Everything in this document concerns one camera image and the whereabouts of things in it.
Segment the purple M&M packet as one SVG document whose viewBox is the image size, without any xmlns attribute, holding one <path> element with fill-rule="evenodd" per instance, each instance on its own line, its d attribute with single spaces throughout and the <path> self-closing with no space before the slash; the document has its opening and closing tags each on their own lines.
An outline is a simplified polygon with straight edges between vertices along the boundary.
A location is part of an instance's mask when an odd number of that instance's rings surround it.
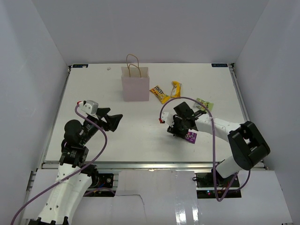
<svg viewBox="0 0 300 225">
<path fill-rule="evenodd" d="M 188 141 L 189 143 L 195 144 L 197 138 L 197 133 L 195 132 L 188 132 L 185 136 L 185 140 Z"/>
</svg>

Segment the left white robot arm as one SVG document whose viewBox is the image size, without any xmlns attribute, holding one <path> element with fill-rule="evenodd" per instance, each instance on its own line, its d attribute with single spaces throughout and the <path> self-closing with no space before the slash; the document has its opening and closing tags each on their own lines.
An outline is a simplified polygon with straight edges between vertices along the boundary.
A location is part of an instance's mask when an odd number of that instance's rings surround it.
<svg viewBox="0 0 300 225">
<path fill-rule="evenodd" d="M 86 163 L 89 153 L 86 143 L 100 131 L 114 132 L 123 115 L 108 115 L 110 108 L 85 110 L 84 122 L 70 120 L 64 126 L 61 157 L 55 183 L 47 188 L 50 195 L 31 225 L 69 225 L 88 188 L 99 183 L 98 169 Z"/>
</svg>

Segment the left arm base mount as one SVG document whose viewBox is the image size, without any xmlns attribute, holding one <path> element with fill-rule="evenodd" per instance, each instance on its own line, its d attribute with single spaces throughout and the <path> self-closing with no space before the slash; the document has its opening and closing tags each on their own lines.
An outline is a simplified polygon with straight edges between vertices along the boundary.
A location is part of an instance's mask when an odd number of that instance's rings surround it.
<svg viewBox="0 0 300 225">
<path fill-rule="evenodd" d="M 96 165 L 89 165 L 81 173 L 91 177 L 92 184 L 85 192 L 85 197 L 114 197 L 113 173 L 100 173 Z"/>
</svg>

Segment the green snack packet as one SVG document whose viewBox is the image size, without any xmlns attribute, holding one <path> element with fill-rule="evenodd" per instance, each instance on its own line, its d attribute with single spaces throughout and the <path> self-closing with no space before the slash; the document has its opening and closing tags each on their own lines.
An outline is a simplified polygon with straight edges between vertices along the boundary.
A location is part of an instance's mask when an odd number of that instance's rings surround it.
<svg viewBox="0 0 300 225">
<path fill-rule="evenodd" d="M 204 101 L 203 99 L 197 98 L 196 101 L 200 102 L 201 104 L 198 103 L 194 103 L 194 107 L 202 110 L 202 111 L 206 111 L 206 108 L 209 111 L 212 111 L 214 104 L 208 101 Z"/>
</svg>

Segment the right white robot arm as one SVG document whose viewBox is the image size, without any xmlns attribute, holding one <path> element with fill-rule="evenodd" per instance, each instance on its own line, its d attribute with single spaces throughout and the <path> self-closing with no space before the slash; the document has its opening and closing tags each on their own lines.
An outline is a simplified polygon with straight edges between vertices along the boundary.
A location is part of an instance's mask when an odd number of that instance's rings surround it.
<svg viewBox="0 0 300 225">
<path fill-rule="evenodd" d="M 193 111 L 186 102 L 174 107 L 174 111 L 175 114 L 161 114 L 161 123 L 169 125 L 168 133 L 184 139 L 189 130 L 194 130 L 229 143 L 232 155 L 219 163 L 212 174 L 212 183 L 217 187 L 224 186 L 231 175 L 241 170 L 250 171 L 270 154 L 268 144 L 251 121 L 239 124 L 213 118 L 206 111 Z"/>
</svg>

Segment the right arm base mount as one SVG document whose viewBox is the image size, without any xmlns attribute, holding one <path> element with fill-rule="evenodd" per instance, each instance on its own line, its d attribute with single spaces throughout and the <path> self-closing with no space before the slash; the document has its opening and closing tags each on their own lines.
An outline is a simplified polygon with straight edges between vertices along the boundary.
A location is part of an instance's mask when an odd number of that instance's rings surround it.
<svg viewBox="0 0 300 225">
<path fill-rule="evenodd" d="M 225 193 L 225 190 L 229 187 L 229 184 L 234 177 L 234 175 L 223 179 L 216 173 L 217 176 L 217 195 L 221 198 Z M 215 190 L 213 183 L 213 173 L 212 172 L 199 172 L 194 175 L 192 180 L 196 184 L 197 199 L 215 199 Z M 238 190 L 241 187 L 238 177 L 234 178 L 232 185 L 229 188 L 225 198 L 241 198 L 241 191 Z"/>
</svg>

